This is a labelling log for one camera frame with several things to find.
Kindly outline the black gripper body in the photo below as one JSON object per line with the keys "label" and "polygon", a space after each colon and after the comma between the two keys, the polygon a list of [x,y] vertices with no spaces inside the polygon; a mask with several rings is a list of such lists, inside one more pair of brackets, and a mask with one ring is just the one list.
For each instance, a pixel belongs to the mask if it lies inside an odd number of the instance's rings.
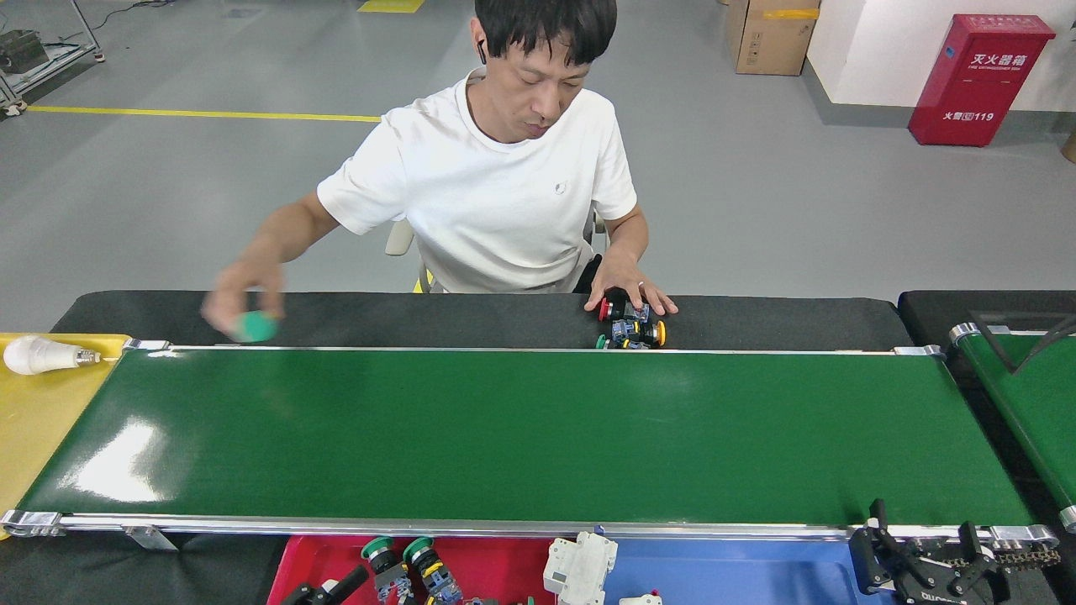
{"label": "black gripper body", "polygon": [[947,597],[946,586],[954,567],[942,566],[933,560],[918,560],[917,568],[919,581],[911,577],[905,593],[898,592],[900,597],[914,604],[1004,604],[1013,597],[1010,583],[1000,573],[1000,597]]}

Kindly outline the person's right hand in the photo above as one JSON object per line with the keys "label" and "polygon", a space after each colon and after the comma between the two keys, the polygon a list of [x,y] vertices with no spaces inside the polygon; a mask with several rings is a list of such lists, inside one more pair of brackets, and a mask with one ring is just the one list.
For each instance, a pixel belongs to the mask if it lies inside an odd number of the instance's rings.
{"label": "person's right hand", "polygon": [[246,341],[243,315],[250,311],[250,292],[257,291],[259,313],[273,322],[283,320],[282,267],[279,261],[235,261],[220,272],[213,290],[206,295],[201,302],[201,316],[208,325],[233,342]]}

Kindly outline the person's left hand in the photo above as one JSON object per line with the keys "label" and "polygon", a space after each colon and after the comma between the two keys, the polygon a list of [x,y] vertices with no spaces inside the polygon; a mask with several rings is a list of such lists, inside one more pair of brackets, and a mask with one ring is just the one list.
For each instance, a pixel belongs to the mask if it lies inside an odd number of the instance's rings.
{"label": "person's left hand", "polygon": [[609,249],[597,266],[596,273],[589,283],[587,302],[583,309],[591,313],[599,305],[600,299],[610,290],[626,292],[631,306],[641,309],[643,302],[659,315],[679,313],[679,308],[672,299],[646,278],[638,267],[638,258],[633,253]]}

